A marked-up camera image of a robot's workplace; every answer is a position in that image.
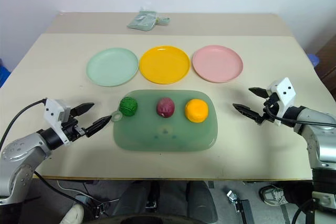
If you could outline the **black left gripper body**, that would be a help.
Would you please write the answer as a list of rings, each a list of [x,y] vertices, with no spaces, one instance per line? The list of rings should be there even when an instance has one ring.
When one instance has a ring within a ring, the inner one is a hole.
[[[78,125],[78,121],[73,116],[70,116],[68,121],[62,123],[61,126],[62,131],[71,142],[86,134],[85,130]]]

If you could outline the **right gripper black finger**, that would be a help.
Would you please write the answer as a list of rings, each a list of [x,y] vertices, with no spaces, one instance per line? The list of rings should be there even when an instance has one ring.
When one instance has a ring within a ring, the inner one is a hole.
[[[269,94],[266,89],[259,88],[259,87],[252,87],[252,88],[248,88],[248,90],[258,97],[269,98]]]
[[[238,103],[233,103],[233,107],[242,115],[252,119],[256,123],[259,122],[259,114],[253,110],[251,110],[249,107],[243,105],[243,104],[238,104]]]

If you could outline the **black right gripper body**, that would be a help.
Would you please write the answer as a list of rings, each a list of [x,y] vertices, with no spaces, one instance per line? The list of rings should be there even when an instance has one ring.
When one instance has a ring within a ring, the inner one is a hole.
[[[269,98],[265,98],[266,101],[264,102],[263,108],[263,115],[259,116],[258,125],[261,125],[264,121],[270,121],[274,123],[275,117],[279,111],[279,98],[276,93],[272,93],[269,95]]]

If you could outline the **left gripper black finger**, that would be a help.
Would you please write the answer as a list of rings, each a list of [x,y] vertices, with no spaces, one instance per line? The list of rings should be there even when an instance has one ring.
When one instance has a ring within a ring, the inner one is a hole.
[[[111,118],[112,116],[108,115],[93,122],[93,124],[90,127],[85,129],[86,137],[91,137],[97,132],[99,132],[101,129],[103,129],[110,122]]]
[[[81,116],[88,112],[94,106],[93,102],[82,103],[70,110],[71,116]]]

